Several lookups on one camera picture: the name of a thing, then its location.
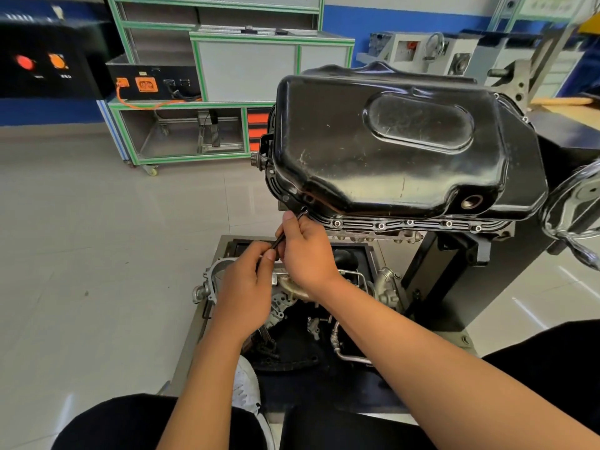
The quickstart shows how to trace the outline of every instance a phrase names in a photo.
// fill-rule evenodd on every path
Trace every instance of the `orange cable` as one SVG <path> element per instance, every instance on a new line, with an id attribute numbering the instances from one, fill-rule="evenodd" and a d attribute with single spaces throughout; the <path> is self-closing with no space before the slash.
<path id="1" fill-rule="evenodd" d="M 160 102 L 156 105 L 153 105 L 152 107 L 139 107 L 138 105 L 133 105 L 133 104 L 129 104 L 128 102 L 125 102 L 123 100 L 123 98 L 121 97 L 121 85 L 116 84 L 116 97 L 119 100 L 119 102 L 121 104 L 126 105 L 127 107 L 131 107 L 134 108 L 136 110 L 156 110 L 159 107 L 162 107 L 163 105 L 169 105 L 169 104 L 173 104 L 173 103 L 185 103 L 186 101 L 184 101 L 183 99 L 174 99 L 173 101 L 164 101 L 164 102 Z M 196 101 L 194 102 L 199 102 L 202 101 L 202 99 L 199 97 Z"/>

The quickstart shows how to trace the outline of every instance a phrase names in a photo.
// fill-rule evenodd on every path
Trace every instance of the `hand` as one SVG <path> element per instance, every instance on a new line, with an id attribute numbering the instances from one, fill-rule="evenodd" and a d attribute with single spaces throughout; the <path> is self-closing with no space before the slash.
<path id="1" fill-rule="evenodd" d="M 306 216 L 298 221 L 293 212 L 287 211 L 275 235 L 282 231 L 286 240 L 277 247 L 281 260 L 296 284 L 318 301 L 323 287 L 343 279 L 324 227 Z"/>
<path id="2" fill-rule="evenodd" d="M 253 241 L 225 270 L 212 316 L 212 327 L 230 334 L 240 345 L 263 325 L 271 311 L 271 274 L 275 251 L 270 243 Z M 258 272 L 256 264 L 260 255 Z"/>

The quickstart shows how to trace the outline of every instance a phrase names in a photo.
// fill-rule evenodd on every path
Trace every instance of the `person's left hand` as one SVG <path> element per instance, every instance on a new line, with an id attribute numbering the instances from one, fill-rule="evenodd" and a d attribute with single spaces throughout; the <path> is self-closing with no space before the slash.
<path id="1" fill-rule="evenodd" d="M 219 327 L 242 344 L 258 330 L 271 311 L 271 274 L 275 251 L 270 243 L 253 241 L 225 270 L 212 327 Z"/>

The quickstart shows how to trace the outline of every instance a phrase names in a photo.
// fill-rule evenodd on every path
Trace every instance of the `person's right hand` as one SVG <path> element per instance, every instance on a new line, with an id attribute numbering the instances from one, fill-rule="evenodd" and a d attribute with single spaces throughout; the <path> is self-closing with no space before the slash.
<path id="1" fill-rule="evenodd" d="M 309 295 L 318 299 L 319 291 L 343 279 L 323 226 L 306 216 L 298 221 L 293 212 L 287 211 L 275 235 L 282 231 L 286 239 L 277 247 L 279 256 L 292 279 Z"/>

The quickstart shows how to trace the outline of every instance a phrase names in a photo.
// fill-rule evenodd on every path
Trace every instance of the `tiled floor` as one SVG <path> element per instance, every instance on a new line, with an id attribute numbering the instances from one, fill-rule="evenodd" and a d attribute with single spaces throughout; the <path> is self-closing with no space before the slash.
<path id="1" fill-rule="evenodd" d="M 272 235 L 281 217 L 247 161 L 149 177 L 108 135 L 2 142 L 0 208 L 2 450 L 47 450 L 94 404 L 157 392 L 220 235 Z M 402 265 L 407 250 L 383 253 Z M 600 277 L 565 252 L 531 265 L 469 331 L 485 354 L 582 318 L 600 318 Z"/>

